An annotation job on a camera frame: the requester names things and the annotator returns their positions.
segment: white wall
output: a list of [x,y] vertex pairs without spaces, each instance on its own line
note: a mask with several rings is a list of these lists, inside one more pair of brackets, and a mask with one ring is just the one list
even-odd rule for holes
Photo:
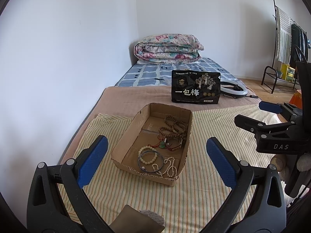
[[[136,0],[139,38],[159,33],[193,34],[210,57],[240,78],[262,78],[275,45],[273,0]],[[276,5],[311,34],[302,0]]]
[[37,164],[57,164],[130,68],[135,0],[10,0],[0,17],[0,191],[25,223]]

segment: blue gripper pad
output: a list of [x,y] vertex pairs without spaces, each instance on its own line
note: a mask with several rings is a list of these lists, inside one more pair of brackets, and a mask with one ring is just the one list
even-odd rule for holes
[[107,151],[108,139],[106,137],[102,137],[79,169],[77,182],[80,188],[83,188],[83,186],[86,186],[91,182]]
[[276,114],[280,114],[283,112],[283,110],[279,104],[268,103],[268,102],[264,102],[264,101],[261,101],[259,103],[259,108],[261,110],[265,110],[265,111],[276,113]]
[[206,151],[217,169],[223,183],[232,189],[236,186],[236,172],[228,159],[219,149],[212,138],[206,142]]

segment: clothes rack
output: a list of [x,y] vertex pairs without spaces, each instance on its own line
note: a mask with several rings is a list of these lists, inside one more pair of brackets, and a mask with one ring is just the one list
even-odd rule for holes
[[[273,0],[273,3],[274,3],[274,13],[275,13],[274,19],[275,19],[275,22],[276,22],[276,8],[277,8],[277,6],[275,5],[275,0]],[[291,21],[307,35],[307,32],[305,32],[293,19],[291,19]],[[261,85],[265,84],[269,89],[271,89],[271,94],[273,94],[273,92],[275,90],[276,91],[284,91],[284,92],[294,92],[296,90],[295,86],[299,85],[299,82],[297,80],[297,76],[294,76],[294,81],[293,82],[283,80],[281,78],[278,78],[278,76],[277,76],[277,71],[274,68],[274,61],[275,61],[275,54],[276,54],[276,44],[277,44],[277,22],[276,22],[275,46],[274,46],[274,54],[273,54],[272,66],[266,66],[266,68],[265,68],[265,70],[263,72],[263,77],[262,77]],[[268,68],[273,70],[273,73],[272,72],[267,72]],[[266,74],[274,79],[274,83],[273,84],[265,82]],[[293,86],[280,85],[280,84],[277,84],[278,81],[287,82],[287,83],[293,84]],[[282,87],[282,88],[291,88],[291,90],[281,89],[280,87]]]

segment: striped towel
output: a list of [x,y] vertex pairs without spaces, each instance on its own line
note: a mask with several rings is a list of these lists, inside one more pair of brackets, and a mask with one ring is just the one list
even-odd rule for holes
[[[231,190],[224,186],[206,154],[206,140],[216,136],[239,160],[245,159],[252,166],[266,167],[272,158],[270,154],[257,153],[253,134],[234,125],[234,117],[238,114],[269,124],[280,122],[276,114],[262,111],[258,105],[193,112],[186,166],[174,187],[145,180],[118,169],[110,159],[110,153],[132,118],[99,114],[89,124],[74,155],[76,158],[98,135],[108,138],[108,153],[91,183],[84,187],[85,193],[108,224],[128,204],[136,210],[151,210],[163,215],[164,232],[199,232],[214,216]],[[252,186],[236,221],[243,218],[254,190],[255,187]],[[69,215],[79,222],[63,185],[60,185],[60,192]]]
[[276,8],[277,52],[276,58],[285,64],[290,63],[291,19],[280,8]]

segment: orange cloth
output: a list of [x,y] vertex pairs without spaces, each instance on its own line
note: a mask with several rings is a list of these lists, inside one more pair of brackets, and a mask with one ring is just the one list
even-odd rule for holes
[[301,90],[296,90],[293,97],[290,99],[290,104],[296,105],[298,108],[302,109],[302,97]]

